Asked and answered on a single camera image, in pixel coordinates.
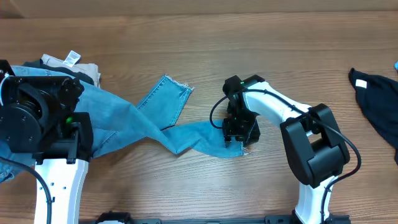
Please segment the blue denim jeans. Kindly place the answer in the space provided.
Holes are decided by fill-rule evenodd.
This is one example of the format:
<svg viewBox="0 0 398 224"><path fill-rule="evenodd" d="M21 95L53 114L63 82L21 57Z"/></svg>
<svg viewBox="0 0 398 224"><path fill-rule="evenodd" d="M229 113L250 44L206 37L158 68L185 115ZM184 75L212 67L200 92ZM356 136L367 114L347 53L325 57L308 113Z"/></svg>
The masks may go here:
<svg viewBox="0 0 398 224"><path fill-rule="evenodd" d="M24 66L14 66L12 70L18 77L69 76L62 72ZM75 111L87 112L90 116L93 129L91 159L144 138L160 142L174 154L189 148L219 158L234 158L245 153L243 144L237 141L226 147L222 131L216 129L213 122L177 125L192 89L168 76L163 76L137 105L87 82L80 83L84 86L84 91ZM3 142L1 158L27 166L35 164L30 154L14 154ZM20 171L18 167L1 162L2 181L12 179Z"/></svg>

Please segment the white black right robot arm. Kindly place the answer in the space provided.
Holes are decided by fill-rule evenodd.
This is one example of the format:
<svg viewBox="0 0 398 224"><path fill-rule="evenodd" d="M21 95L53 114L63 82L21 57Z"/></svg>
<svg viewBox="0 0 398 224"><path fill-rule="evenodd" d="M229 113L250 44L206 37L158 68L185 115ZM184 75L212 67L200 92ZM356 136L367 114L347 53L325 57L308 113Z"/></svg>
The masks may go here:
<svg viewBox="0 0 398 224"><path fill-rule="evenodd" d="M290 215L268 215L264 223L350 223L348 215L328 210L333 183L350 160L345 140L331 109L324 104L298 103L274 90L265 79L225 80L228 117L223 120L225 143L258 142L257 116L279 127L290 170L299 181L299 199Z"/></svg>

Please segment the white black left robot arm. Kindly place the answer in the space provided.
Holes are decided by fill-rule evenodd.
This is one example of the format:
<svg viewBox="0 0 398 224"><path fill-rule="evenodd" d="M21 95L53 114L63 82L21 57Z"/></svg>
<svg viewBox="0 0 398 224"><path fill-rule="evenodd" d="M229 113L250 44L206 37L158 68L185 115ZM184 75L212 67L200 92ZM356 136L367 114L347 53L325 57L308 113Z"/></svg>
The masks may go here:
<svg viewBox="0 0 398 224"><path fill-rule="evenodd" d="M83 91L78 78L18 77L1 61L1 142L35 166L1 162L37 179L35 223L78 223L93 145L89 114L75 111Z"/></svg>

